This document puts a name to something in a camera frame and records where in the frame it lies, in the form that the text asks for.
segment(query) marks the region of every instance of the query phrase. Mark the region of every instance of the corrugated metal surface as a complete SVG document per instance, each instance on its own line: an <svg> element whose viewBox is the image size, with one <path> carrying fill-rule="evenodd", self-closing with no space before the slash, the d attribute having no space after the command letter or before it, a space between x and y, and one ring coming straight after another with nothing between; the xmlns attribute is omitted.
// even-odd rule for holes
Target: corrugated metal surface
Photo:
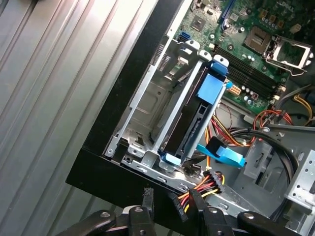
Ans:
<svg viewBox="0 0 315 236"><path fill-rule="evenodd" d="M0 1L1 236L115 208L64 181L156 1Z"/></svg>

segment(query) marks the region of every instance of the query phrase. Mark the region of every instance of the blue plastic latch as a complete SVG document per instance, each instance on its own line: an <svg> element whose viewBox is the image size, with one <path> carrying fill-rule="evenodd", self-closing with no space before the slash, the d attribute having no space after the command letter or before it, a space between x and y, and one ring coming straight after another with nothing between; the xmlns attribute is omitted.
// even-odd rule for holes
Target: blue plastic latch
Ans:
<svg viewBox="0 0 315 236"><path fill-rule="evenodd" d="M214 156L203 145L200 145L200 144L198 144L197 150L226 165L234 166L237 168L242 168L245 165L244 157L241 154L229 149L228 147L227 148L220 147L218 149L216 154L219 157Z"/></svg>
<svg viewBox="0 0 315 236"><path fill-rule="evenodd" d="M180 158L177 158L175 156L172 156L171 154L168 154L166 153L163 157L162 157L162 160L169 163L169 164L172 164L174 166L179 166L181 164L181 160Z"/></svg>
<svg viewBox="0 0 315 236"><path fill-rule="evenodd" d="M213 105L218 94L220 93L222 86L222 81L208 74L199 88L197 97Z"/></svg>
<svg viewBox="0 0 315 236"><path fill-rule="evenodd" d="M230 89L232 87L233 87L233 83L231 81L226 83L226 89Z"/></svg>
<svg viewBox="0 0 315 236"><path fill-rule="evenodd" d="M221 75L226 75L227 74L227 68L224 65L222 65L222 64L220 64L218 62L211 62L210 69L218 72Z"/></svg>

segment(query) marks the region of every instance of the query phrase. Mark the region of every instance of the motherboard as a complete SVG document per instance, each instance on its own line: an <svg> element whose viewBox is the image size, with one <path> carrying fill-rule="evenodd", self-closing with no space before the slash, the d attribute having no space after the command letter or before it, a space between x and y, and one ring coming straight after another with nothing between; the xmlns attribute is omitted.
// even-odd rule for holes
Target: motherboard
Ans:
<svg viewBox="0 0 315 236"><path fill-rule="evenodd" d="M194 0L176 39L196 40L201 49L227 58L227 80L234 86L225 98L258 114L277 101L310 48L315 14L307 4L301 0ZM294 42L301 42L301 47ZM269 57L269 51L277 51L277 56ZM311 51L308 57L313 58Z"/></svg>

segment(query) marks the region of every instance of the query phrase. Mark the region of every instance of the cpu socket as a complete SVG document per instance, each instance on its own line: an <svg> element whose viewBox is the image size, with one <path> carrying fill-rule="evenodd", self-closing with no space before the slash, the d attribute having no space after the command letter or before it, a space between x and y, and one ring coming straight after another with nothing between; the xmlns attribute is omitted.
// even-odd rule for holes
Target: cpu socket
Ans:
<svg viewBox="0 0 315 236"><path fill-rule="evenodd" d="M245 45L259 54L263 54L271 40L271 35L254 26L247 35Z"/></svg>

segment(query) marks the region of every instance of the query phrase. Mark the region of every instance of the green circuit board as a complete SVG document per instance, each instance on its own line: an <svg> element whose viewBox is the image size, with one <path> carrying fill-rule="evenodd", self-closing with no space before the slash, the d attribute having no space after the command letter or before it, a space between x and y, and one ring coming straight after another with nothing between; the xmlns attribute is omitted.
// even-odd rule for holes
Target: green circuit board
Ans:
<svg viewBox="0 0 315 236"><path fill-rule="evenodd" d="M275 35L308 43L309 35L314 31L315 17L314 13L306 12L308 10L300 0L199 0L186 13L176 38L185 32L208 52L214 45L219 46L280 84L289 78L290 73L266 63L262 56L266 48L264 43L268 42L267 37L271 40ZM259 41L261 47L251 47L251 40ZM288 44L282 47L279 58L296 63L303 52ZM242 86L230 80L235 86ZM249 104L244 99L249 95L243 92L239 95L226 92L224 96L254 114L265 110L271 101L259 96Z"/></svg>

